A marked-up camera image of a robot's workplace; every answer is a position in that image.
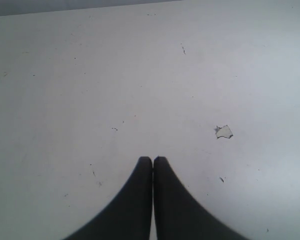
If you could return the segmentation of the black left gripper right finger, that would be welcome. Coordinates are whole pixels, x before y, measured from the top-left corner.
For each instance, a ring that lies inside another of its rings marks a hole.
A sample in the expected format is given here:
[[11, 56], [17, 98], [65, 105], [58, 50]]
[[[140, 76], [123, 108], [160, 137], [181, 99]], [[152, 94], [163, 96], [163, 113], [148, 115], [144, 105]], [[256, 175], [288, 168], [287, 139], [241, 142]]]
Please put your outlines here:
[[158, 240], [244, 240], [202, 207], [164, 156], [153, 162], [153, 204]]

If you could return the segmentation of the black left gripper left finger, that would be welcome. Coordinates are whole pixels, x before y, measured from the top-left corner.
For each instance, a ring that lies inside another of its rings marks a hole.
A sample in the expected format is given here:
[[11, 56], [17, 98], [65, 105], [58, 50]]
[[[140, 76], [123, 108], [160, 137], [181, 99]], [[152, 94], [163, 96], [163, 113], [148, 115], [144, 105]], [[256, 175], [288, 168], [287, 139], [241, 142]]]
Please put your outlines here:
[[138, 159], [127, 182], [92, 220], [69, 240], [148, 240], [153, 210], [153, 164]]

